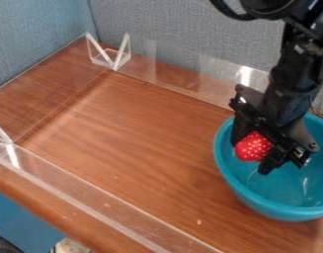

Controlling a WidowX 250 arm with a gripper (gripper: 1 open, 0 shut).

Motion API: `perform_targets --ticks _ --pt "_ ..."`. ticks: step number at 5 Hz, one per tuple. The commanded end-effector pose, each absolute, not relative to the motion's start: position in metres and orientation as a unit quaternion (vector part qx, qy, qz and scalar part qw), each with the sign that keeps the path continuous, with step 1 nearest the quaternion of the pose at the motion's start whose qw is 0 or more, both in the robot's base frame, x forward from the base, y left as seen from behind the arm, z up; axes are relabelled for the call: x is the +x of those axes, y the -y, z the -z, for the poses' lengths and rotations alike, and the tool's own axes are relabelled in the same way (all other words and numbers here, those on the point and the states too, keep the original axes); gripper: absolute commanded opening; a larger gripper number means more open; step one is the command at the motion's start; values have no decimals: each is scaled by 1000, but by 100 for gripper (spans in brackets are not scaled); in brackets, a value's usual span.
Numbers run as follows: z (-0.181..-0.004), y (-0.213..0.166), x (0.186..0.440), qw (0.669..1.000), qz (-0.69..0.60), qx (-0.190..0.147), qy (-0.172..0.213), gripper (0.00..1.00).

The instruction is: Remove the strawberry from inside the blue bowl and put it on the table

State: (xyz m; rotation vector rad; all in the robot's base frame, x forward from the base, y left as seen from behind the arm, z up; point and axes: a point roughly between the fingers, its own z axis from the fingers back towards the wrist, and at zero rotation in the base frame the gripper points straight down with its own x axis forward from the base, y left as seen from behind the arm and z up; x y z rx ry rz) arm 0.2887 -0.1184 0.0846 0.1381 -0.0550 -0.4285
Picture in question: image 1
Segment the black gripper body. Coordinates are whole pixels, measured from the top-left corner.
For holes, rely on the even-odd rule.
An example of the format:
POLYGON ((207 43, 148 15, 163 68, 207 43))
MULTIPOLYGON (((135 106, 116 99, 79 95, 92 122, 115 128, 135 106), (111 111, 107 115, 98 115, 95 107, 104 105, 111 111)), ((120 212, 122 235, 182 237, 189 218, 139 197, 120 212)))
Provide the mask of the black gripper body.
POLYGON ((298 168, 303 167, 310 155, 319 150, 305 121, 319 86, 313 84, 307 88, 289 89, 271 82, 265 92, 261 92, 238 84, 235 92, 235 97, 230 100, 233 110, 237 112, 241 108, 250 107, 258 111, 254 130, 266 137, 271 146, 278 142, 294 141, 295 147, 286 162, 298 168))

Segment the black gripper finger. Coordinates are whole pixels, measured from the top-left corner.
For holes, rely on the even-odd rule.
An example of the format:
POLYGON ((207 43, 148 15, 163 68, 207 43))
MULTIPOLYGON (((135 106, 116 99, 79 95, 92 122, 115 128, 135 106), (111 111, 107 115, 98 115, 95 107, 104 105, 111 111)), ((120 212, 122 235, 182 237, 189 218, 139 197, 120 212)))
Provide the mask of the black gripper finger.
POLYGON ((235 112, 235 118, 231 131, 231 143, 237 143, 257 128, 258 111, 250 107, 243 107, 235 112))
POLYGON ((290 152, 295 147, 294 141, 278 142, 270 148, 269 154, 265 156, 258 172, 267 175, 275 168, 279 168, 286 161, 290 160, 290 152))

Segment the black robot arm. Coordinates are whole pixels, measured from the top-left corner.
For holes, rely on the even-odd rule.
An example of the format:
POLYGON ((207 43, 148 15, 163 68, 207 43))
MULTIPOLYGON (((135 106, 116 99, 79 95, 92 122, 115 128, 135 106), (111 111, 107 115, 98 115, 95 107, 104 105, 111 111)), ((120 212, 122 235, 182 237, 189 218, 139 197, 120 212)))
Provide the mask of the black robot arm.
POLYGON ((269 174, 286 162, 303 167, 319 145, 305 116, 323 87, 323 0, 241 0, 258 19, 285 21, 281 57, 265 92, 239 84, 230 101, 235 111, 231 143, 255 130, 271 148, 258 172, 269 174))

